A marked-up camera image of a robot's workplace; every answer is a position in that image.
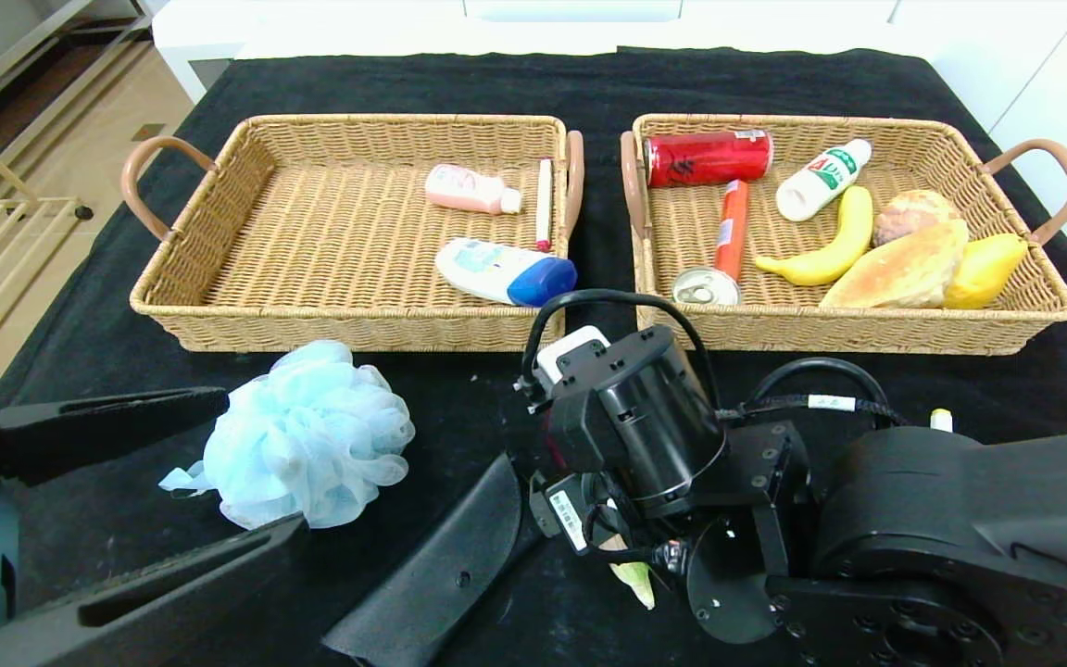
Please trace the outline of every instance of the woven tray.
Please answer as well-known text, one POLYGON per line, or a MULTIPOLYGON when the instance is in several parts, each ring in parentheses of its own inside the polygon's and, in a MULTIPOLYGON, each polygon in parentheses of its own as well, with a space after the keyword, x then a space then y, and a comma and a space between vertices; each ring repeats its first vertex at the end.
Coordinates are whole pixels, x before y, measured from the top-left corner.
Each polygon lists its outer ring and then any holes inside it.
MULTIPOLYGON (((532 249, 539 160, 554 160, 552 253, 579 216, 584 148, 550 116, 277 115, 241 122, 216 163, 182 140, 140 144, 123 197, 162 241, 130 293, 196 351, 281 351, 317 338, 354 350, 521 350, 537 308, 451 287, 435 253, 455 236, 532 249), (173 146, 207 170, 171 231, 137 174, 173 146), (435 207, 427 173, 455 163, 522 191, 520 215, 435 207)), ((562 336, 558 317, 545 340, 562 336)))
MULTIPOLYGON (((991 177, 1023 152, 1048 150, 1067 173, 1067 149, 1033 140, 982 164, 960 132, 943 123, 914 120, 651 114, 623 132, 625 197, 634 228, 637 291, 670 298, 681 271, 708 266, 715 252, 723 186, 644 186, 643 139, 703 131, 771 131, 774 168, 753 182, 742 275, 742 303, 679 308, 694 321, 707 347, 723 350, 856 351, 856 353, 1013 354, 1054 321, 1067 320, 1067 286, 1046 243, 1067 220, 1067 203, 1034 234, 991 177), (754 268, 757 254, 787 257, 816 250, 838 231, 838 204, 812 220, 793 223, 776 211, 776 188, 826 147, 856 137, 872 141, 874 155, 857 185, 872 191, 877 207, 903 190, 927 187, 959 208, 971 239, 1010 232, 1029 240, 1029 256, 1007 288, 986 309, 822 308, 829 286, 799 287, 754 268)), ((638 308, 641 327, 670 322, 663 313, 638 308)))

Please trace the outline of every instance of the bread roll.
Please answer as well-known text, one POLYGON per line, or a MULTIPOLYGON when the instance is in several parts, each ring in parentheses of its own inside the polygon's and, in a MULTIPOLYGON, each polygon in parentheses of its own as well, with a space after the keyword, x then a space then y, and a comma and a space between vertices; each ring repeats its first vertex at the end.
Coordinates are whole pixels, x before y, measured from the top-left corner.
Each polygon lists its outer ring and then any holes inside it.
POLYGON ((872 244, 878 249, 919 228, 960 217, 958 209, 935 191, 906 190, 896 194, 875 217, 872 244))
POLYGON ((950 219, 866 253, 822 299, 825 307, 939 306, 970 234, 950 219))

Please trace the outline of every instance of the brown leather handle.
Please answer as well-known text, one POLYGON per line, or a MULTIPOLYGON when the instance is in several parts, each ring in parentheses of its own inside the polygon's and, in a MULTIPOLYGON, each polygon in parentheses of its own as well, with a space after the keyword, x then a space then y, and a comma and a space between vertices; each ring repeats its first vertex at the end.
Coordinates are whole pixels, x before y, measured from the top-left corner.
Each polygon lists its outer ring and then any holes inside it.
MULTIPOLYGON (((1017 144, 1017 146, 1012 147, 1010 150, 1003 153, 1002 156, 989 161, 989 163, 983 164, 982 169, 983 171, 986 171, 986 173, 996 174, 1000 169, 1012 164, 1012 160, 1015 158, 1020 157, 1023 153, 1036 148, 1046 150, 1051 157, 1055 158, 1057 163, 1060 163, 1060 168, 1064 170, 1064 176, 1067 176, 1067 148, 1050 139, 1026 140, 1024 143, 1017 144)), ((1056 215, 1051 217, 1049 222, 1041 224, 1039 228, 1032 233, 1032 237, 1034 240, 1037 240, 1041 245, 1044 245, 1051 239, 1051 237, 1055 236, 1056 233, 1060 232, 1060 228, 1066 222, 1067 200, 1064 202, 1064 206, 1060 207, 1060 210, 1056 211, 1056 215)))
POLYGON ((123 163, 123 202, 134 211, 134 216, 156 236, 156 239, 162 241, 166 238, 166 225, 145 206, 143 198, 139 197, 139 173, 159 148, 179 148, 205 171, 216 171, 217 163, 212 158, 195 149, 195 146, 177 137, 152 137, 130 152, 130 157, 123 163))
POLYGON ((563 234, 571 239, 575 224, 579 223, 579 209, 584 207, 584 132, 567 132, 567 228, 563 234))
POLYGON ((636 241, 644 239, 644 193, 640 191, 640 165, 636 164, 636 140, 632 131, 620 136, 620 171, 623 173, 623 201, 628 206, 628 222, 636 241))

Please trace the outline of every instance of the green label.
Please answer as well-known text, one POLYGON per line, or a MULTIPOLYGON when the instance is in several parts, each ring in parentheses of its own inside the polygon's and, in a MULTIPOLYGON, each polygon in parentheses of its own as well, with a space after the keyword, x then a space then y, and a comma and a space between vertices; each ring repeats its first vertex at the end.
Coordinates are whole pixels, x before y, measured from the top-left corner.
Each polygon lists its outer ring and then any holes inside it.
POLYGON ((832 173, 829 173, 829 171, 813 170, 813 176, 822 178, 822 180, 825 181, 826 187, 829 187, 829 189, 831 190, 835 189, 835 187, 839 187, 839 182, 841 182, 841 180, 839 180, 839 177, 834 176, 834 174, 832 173))
POLYGON ((826 152, 827 156, 833 156, 842 160, 842 163, 846 165, 846 170, 849 173, 856 173, 859 170, 859 165, 855 164, 855 158, 850 157, 850 153, 843 150, 842 148, 830 148, 826 152))

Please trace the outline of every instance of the black cloth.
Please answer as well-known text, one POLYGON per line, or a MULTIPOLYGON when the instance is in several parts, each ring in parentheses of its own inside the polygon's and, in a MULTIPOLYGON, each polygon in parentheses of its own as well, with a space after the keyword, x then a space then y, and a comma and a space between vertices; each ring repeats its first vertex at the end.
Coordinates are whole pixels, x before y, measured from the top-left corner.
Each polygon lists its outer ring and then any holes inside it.
MULTIPOLYGON (((997 153, 930 65, 873 51, 236 62, 178 134, 216 155, 234 126, 251 115, 345 111, 551 114, 582 130, 587 186, 571 257, 580 286, 626 289, 632 260, 618 137, 640 114, 933 118, 961 130, 984 160, 997 153)), ((170 221, 201 176, 186 158, 161 155, 141 191, 170 221)), ((1013 170, 1000 173, 999 181, 1029 225, 1047 219, 1013 170)), ((267 370, 275 354, 188 353, 156 321, 130 309, 128 292, 154 249, 150 234, 120 208, 1 380, 0 407, 188 384, 233 388, 267 370)), ((1064 236, 1047 252, 1067 280, 1064 236)), ((631 312, 617 306, 580 309, 571 322, 593 322, 609 338, 634 328, 631 312)), ((728 401, 740 400, 768 370, 798 355, 715 353, 720 392, 728 401)), ((918 423, 944 406, 953 410, 958 430, 986 443, 1067 433, 1067 322, 1007 358, 843 355, 871 370, 893 406, 918 423)), ((403 560, 500 447, 528 446, 537 435, 537 419, 526 415, 510 385, 516 354, 357 354, 355 360, 377 364, 411 407, 418 435, 405 452, 410 476, 383 489, 355 523, 315 536, 296 578, 268 587, 251 608, 200 637, 182 664, 346 664, 320 647, 320 635, 403 560)), ((784 388, 854 390, 826 377, 795 380, 784 388)), ((799 426, 816 460, 826 460, 867 428, 867 419, 801 415, 799 426)), ((122 460, 16 489, 25 607, 235 535, 237 528, 217 512, 214 495, 173 499, 156 487, 166 470, 198 459, 207 434, 208 427, 196 428, 122 460)), ((684 603, 662 591, 657 600, 656 610, 644 613, 606 566, 574 557, 564 540, 545 541, 517 562, 441 660, 749 666, 791 658, 780 638, 750 649, 720 645, 704 635, 684 603)))

